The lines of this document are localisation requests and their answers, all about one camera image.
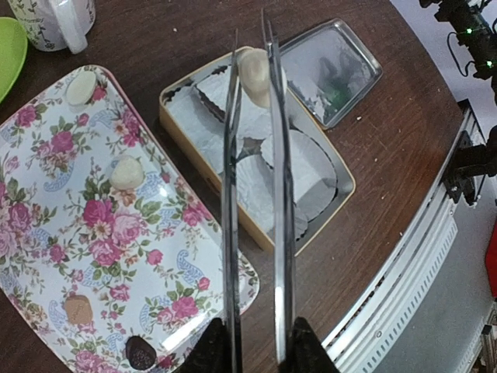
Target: dark chocolate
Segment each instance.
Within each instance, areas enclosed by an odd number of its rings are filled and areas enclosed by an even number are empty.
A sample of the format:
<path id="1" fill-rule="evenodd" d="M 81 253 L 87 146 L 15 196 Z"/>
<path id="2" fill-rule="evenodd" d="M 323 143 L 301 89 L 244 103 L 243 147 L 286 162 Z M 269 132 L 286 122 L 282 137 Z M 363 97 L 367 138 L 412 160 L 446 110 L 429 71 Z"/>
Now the dark chocolate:
<path id="1" fill-rule="evenodd" d="M 132 336 L 126 342 L 126 357 L 133 369 L 146 371 L 154 366 L 157 352 L 140 336 Z"/>

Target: green plate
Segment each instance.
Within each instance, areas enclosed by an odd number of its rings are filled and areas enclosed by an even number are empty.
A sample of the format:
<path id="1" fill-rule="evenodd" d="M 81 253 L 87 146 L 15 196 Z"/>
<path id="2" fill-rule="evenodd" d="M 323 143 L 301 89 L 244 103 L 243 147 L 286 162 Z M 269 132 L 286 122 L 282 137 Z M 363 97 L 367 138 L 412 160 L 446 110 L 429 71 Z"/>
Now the green plate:
<path id="1" fill-rule="evenodd" d="M 28 39 L 16 19 L 0 17 L 0 103 L 16 82 L 28 50 Z"/>

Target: cable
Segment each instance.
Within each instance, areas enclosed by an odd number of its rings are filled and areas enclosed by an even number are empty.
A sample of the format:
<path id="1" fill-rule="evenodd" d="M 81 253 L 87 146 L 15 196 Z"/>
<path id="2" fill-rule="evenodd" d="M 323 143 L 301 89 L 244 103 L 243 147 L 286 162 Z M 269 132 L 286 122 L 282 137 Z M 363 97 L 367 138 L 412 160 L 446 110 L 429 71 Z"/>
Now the cable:
<path id="1" fill-rule="evenodd" d="M 491 2 L 492 0 L 481 0 L 481 4 L 480 4 L 480 12 Z"/>
<path id="2" fill-rule="evenodd" d="M 459 62 L 457 62 L 456 55 L 454 54 L 454 52 L 452 51 L 452 47 L 450 46 L 450 35 L 457 35 L 457 33 L 453 31 L 447 35 L 447 47 L 449 48 L 450 55 L 456 63 L 457 69 L 459 70 L 460 74 L 466 78 L 469 75 L 469 65 L 474 64 L 474 61 L 469 61 L 466 66 L 464 66 L 464 72 L 461 70 L 461 66 L 459 65 Z"/>

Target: mug handle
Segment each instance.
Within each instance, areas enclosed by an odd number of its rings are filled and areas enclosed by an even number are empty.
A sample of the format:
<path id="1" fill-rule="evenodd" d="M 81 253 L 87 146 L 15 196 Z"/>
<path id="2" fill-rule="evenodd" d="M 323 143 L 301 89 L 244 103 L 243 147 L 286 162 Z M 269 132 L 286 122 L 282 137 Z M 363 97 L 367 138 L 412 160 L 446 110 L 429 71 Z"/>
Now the mug handle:
<path id="1" fill-rule="evenodd" d="M 82 52 L 88 41 L 76 16 L 73 0 L 50 0 L 49 3 L 69 50 L 73 54 Z"/>

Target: white mug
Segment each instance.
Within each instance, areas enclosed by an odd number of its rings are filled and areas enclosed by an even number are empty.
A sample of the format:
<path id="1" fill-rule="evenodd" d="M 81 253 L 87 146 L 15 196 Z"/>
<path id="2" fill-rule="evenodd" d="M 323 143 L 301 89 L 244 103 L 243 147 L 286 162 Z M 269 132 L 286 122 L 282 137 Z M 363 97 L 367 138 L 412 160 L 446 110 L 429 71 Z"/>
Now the white mug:
<path id="1" fill-rule="evenodd" d="M 72 53 L 87 46 L 86 34 L 95 22 L 95 0 L 8 0 L 14 15 L 40 51 Z"/>

